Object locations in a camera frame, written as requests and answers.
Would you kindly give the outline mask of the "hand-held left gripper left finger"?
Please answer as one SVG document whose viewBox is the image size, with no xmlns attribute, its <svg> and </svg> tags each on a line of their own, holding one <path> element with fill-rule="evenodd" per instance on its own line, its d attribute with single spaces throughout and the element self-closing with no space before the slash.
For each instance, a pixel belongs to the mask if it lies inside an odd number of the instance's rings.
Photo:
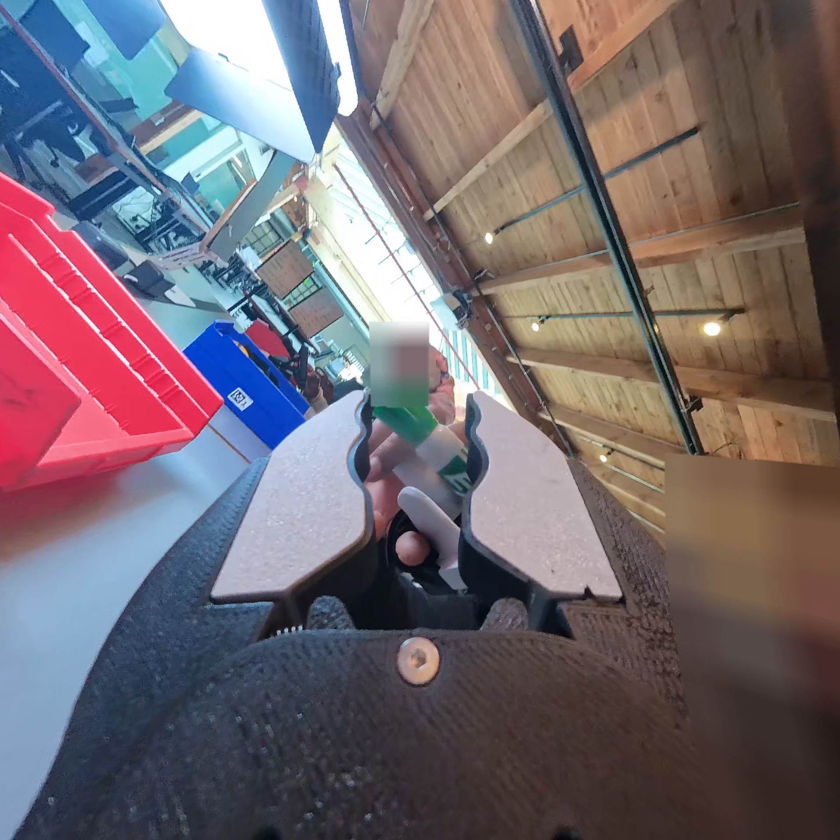
<svg viewBox="0 0 840 840">
<path fill-rule="evenodd" d="M 355 391 L 313 416 L 268 458 L 218 577 L 217 603 L 350 603 L 375 581 L 379 555 L 364 487 L 370 397 Z"/>
</svg>

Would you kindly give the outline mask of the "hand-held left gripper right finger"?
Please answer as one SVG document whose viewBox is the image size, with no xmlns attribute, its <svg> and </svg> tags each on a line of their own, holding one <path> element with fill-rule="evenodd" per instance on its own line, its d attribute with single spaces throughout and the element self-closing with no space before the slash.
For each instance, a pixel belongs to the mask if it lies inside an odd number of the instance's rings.
<svg viewBox="0 0 840 840">
<path fill-rule="evenodd" d="M 468 397 L 459 573 L 490 600 L 620 602 L 623 591 L 564 453 L 483 392 Z"/>
</svg>

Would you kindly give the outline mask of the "green dry erase marker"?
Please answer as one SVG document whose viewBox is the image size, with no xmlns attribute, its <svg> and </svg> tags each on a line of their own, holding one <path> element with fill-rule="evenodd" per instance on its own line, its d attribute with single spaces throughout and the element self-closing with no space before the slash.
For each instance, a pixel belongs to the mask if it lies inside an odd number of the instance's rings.
<svg viewBox="0 0 840 840">
<path fill-rule="evenodd" d="M 374 406 L 372 413 L 412 450 L 393 469 L 404 487 L 422 491 L 450 519 L 457 520 L 473 486 L 467 447 L 427 406 Z"/>
</svg>

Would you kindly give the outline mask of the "blue plastic bin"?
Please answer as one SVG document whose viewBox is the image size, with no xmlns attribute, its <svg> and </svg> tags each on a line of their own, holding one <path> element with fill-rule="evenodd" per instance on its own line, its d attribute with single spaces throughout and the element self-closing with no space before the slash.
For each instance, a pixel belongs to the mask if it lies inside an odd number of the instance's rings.
<svg viewBox="0 0 840 840">
<path fill-rule="evenodd" d="M 263 444 L 273 449 L 306 421 L 309 404 L 251 338 L 216 320 L 185 356 Z"/>
</svg>

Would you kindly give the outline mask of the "person's right hand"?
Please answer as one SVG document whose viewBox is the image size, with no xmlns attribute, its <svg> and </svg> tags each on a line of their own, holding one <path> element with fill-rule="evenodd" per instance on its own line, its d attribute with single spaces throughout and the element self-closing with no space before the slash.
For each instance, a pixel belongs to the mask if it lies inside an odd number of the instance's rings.
<svg viewBox="0 0 840 840">
<path fill-rule="evenodd" d="M 383 539 L 401 510 L 398 497 L 404 484 L 394 473 L 394 468 L 414 455 L 414 450 L 380 419 L 373 422 L 369 450 L 370 471 L 365 487 L 372 499 L 375 535 Z M 395 551 L 403 565 L 416 567 L 426 561 L 431 545 L 423 534 L 410 532 L 397 538 Z"/>
</svg>

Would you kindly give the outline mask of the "ceiling mounted heater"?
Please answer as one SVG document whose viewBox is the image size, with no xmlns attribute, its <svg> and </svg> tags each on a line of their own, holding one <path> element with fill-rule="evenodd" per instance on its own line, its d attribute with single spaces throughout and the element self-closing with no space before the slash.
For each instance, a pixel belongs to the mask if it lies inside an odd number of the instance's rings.
<svg viewBox="0 0 840 840">
<path fill-rule="evenodd" d="M 471 297 L 463 290 L 452 290 L 431 301 L 430 308 L 444 329 L 459 331 L 471 318 Z"/>
</svg>

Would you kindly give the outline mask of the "red plastic bin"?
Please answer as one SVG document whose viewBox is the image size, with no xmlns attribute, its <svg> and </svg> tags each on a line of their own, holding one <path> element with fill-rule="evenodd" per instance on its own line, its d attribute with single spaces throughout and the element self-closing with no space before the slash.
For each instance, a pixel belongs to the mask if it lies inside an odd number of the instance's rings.
<svg viewBox="0 0 840 840">
<path fill-rule="evenodd" d="M 183 448 L 223 404 L 45 199 L 1 176 L 1 488 Z"/>
</svg>

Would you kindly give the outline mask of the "studio light panel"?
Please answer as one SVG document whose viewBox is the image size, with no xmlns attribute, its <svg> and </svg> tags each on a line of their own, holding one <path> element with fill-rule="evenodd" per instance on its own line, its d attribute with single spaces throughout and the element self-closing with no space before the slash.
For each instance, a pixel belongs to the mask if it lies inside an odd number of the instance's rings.
<svg viewBox="0 0 840 840">
<path fill-rule="evenodd" d="M 347 2 L 163 1 L 189 51 L 166 94 L 299 162 L 359 104 Z"/>
</svg>

